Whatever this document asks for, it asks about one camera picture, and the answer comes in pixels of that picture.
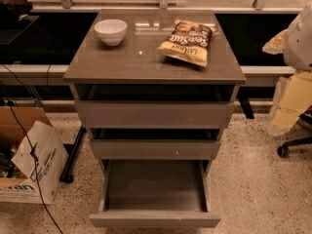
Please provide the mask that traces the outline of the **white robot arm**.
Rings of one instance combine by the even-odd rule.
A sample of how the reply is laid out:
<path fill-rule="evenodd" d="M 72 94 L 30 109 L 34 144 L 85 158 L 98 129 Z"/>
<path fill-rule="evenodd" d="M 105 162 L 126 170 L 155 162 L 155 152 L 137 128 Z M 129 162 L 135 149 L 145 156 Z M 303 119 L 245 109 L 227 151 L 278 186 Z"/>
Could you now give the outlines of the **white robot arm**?
<path fill-rule="evenodd" d="M 287 29 L 271 38 L 262 51 L 282 54 L 284 63 L 294 69 L 289 78 L 279 78 L 269 113 L 267 132 L 281 136 L 312 106 L 312 2 L 304 6 Z"/>

